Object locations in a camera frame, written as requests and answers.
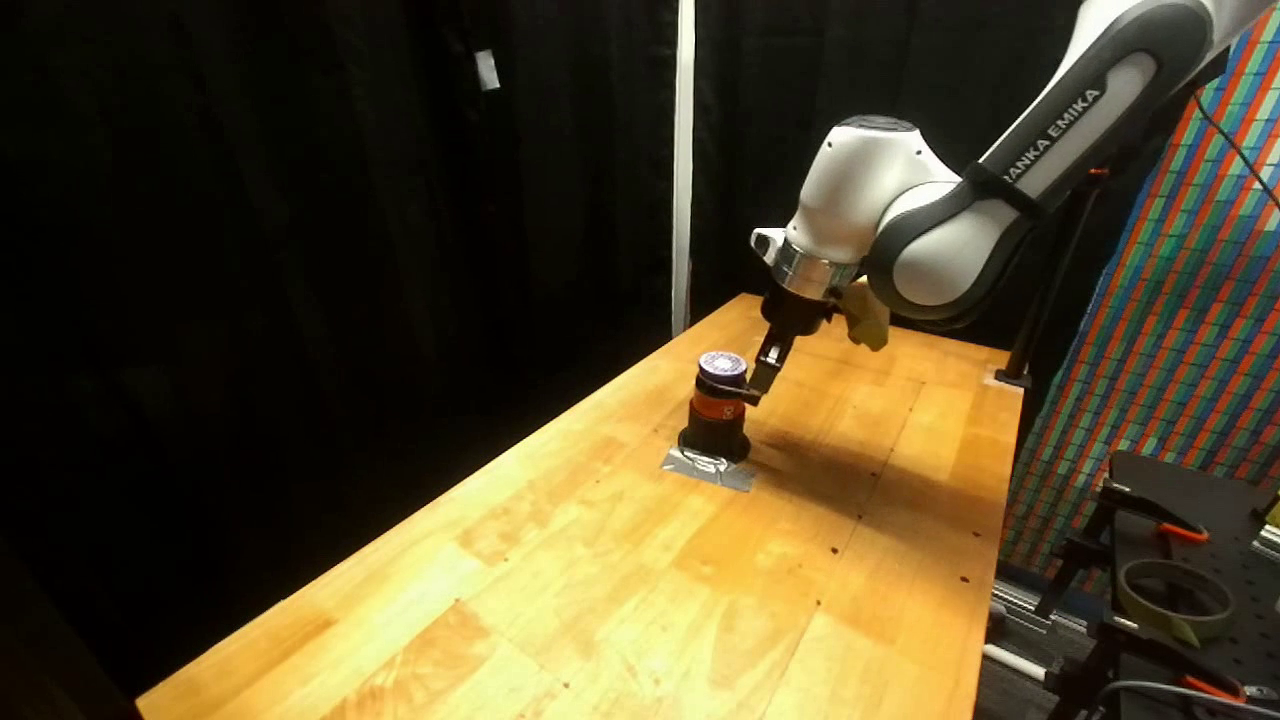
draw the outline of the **black background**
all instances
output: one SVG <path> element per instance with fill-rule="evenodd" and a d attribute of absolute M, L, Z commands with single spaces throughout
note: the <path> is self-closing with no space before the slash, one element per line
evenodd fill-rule
<path fill-rule="evenodd" d="M 1059 0 L 700 0 L 695 315 L 763 286 L 746 228 L 826 125 L 909 115 L 962 169 L 1063 33 Z M 126 697 L 663 340 L 672 48 L 672 0 L 0 6 L 0 535 Z M 1043 254 L 952 332 L 1008 343 Z"/>

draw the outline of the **wooden tabletop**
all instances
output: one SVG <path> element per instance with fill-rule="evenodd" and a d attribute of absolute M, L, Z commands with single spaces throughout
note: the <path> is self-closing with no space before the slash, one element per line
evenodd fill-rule
<path fill-rule="evenodd" d="M 1020 391 L 845 318 L 746 413 L 751 486 L 661 460 L 735 295 L 140 697 L 168 714 L 972 714 Z"/>

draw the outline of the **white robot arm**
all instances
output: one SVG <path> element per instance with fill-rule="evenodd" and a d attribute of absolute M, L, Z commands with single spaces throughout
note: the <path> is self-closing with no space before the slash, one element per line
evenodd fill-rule
<path fill-rule="evenodd" d="M 770 332 L 760 343 L 755 391 L 769 391 L 792 340 L 856 280 L 909 318 L 972 312 L 1020 237 L 1083 169 L 1146 125 L 1263 6 L 1270 0 L 1083 0 L 1043 92 L 962 170 L 909 118 L 834 125 L 787 228 L 751 233 L 781 286 L 763 295 Z"/>

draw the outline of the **small container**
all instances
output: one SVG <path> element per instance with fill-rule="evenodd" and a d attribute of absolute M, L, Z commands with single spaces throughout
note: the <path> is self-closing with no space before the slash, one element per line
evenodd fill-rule
<path fill-rule="evenodd" d="M 688 394 L 688 426 L 678 430 L 678 448 L 700 457 L 745 460 L 751 439 L 745 430 L 746 408 L 735 388 L 746 382 L 746 361 L 735 350 L 703 350 L 695 361 L 695 382 Z"/>

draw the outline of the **cable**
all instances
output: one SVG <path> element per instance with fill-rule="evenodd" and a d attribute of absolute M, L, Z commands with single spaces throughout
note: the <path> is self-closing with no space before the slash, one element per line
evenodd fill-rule
<path fill-rule="evenodd" d="M 1268 185 L 1268 176 L 1246 158 L 1246 150 L 1236 145 L 1236 134 L 1205 109 L 1199 92 L 1195 92 L 1195 109 L 1205 115 L 1209 129 L 1216 129 L 1219 138 L 1232 145 L 1232 150 L 1240 156 L 1240 162 L 1246 169 L 1246 176 L 1268 193 L 1268 199 L 1280 207 L 1277 186 Z"/>
<path fill-rule="evenodd" d="M 1191 687 L 1177 687 L 1177 685 L 1157 685 L 1157 680 L 1117 680 L 1107 685 L 1103 693 L 1097 693 L 1097 704 L 1098 708 L 1107 697 L 1117 693 L 1157 693 L 1157 697 L 1185 697 L 1185 698 L 1195 698 L 1195 704 L 1216 704 L 1216 708 L 1229 708 L 1229 712 L 1240 712 L 1240 714 L 1280 714 L 1270 708 L 1260 708 L 1260 704 L 1232 704 L 1232 698 L 1219 698 L 1219 697 L 1205 697 L 1205 693 L 1191 693 Z"/>

